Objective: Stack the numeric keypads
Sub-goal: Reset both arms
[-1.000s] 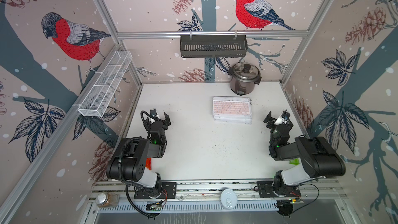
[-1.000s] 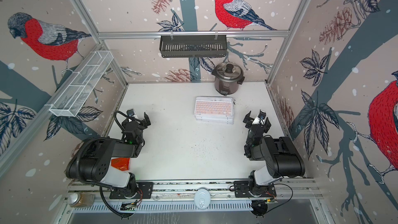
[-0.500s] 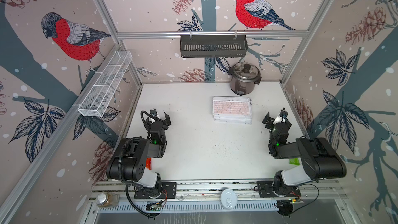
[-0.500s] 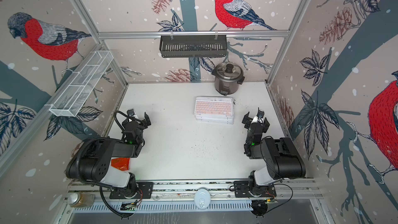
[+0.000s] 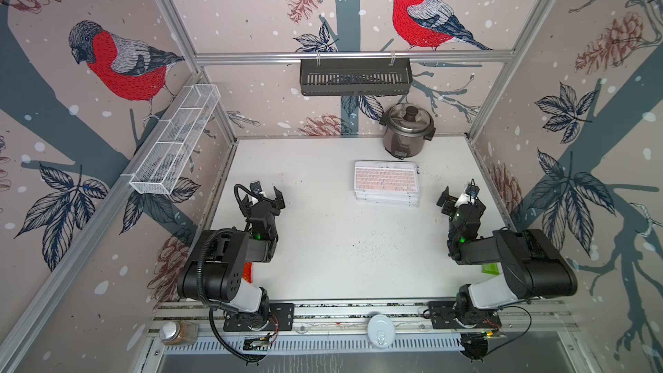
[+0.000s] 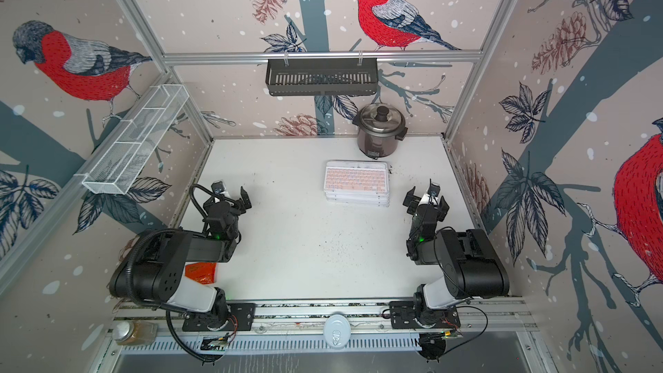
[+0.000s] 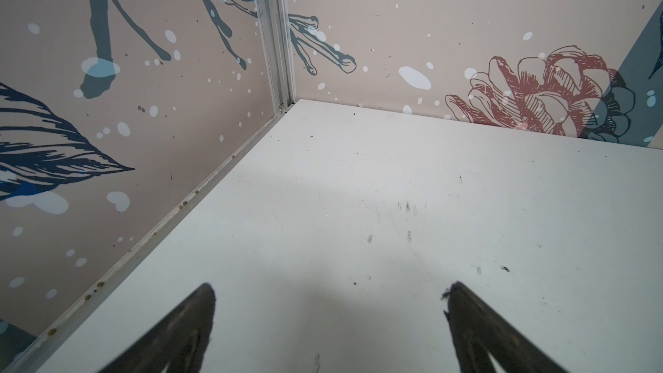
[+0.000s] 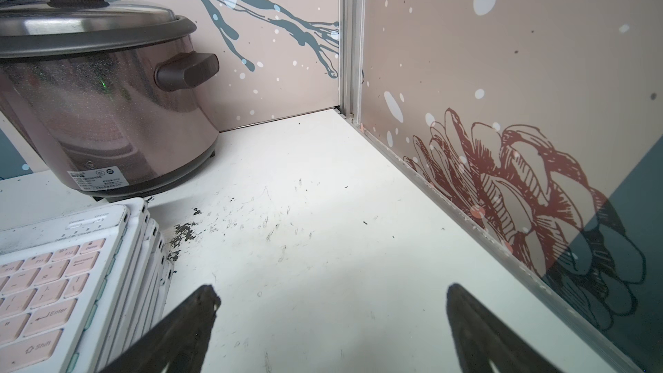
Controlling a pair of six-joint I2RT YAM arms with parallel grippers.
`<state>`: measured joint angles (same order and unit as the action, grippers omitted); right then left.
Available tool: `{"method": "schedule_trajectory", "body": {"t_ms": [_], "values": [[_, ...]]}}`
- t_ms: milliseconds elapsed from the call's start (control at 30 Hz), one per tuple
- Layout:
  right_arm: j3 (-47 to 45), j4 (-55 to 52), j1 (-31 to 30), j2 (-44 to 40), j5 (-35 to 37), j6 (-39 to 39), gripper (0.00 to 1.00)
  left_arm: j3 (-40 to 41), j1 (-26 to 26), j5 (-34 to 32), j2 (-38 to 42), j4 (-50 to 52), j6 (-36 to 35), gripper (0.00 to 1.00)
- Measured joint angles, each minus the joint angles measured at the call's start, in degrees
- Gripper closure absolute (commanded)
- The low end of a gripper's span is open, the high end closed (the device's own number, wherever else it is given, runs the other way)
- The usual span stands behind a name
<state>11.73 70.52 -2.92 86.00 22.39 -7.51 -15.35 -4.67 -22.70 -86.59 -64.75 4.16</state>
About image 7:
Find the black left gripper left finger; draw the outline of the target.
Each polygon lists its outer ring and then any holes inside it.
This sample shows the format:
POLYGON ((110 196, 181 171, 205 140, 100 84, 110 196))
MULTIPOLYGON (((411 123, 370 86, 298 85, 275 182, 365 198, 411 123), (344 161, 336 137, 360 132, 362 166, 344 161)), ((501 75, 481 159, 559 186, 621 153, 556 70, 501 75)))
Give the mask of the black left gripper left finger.
POLYGON ((215 306, 212 286, 201 284, 100 371, 199 372, 210 342, 215 306))

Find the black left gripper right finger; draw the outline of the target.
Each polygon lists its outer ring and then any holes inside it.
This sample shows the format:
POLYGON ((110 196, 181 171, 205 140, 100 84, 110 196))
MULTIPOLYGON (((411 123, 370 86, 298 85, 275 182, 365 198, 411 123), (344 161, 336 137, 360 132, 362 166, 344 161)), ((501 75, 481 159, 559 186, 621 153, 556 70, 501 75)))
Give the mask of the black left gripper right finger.
POLYGON ((566 370, 522 335, 470 288, 457 281, 445 291, 445 317, 462 373, 566 370))

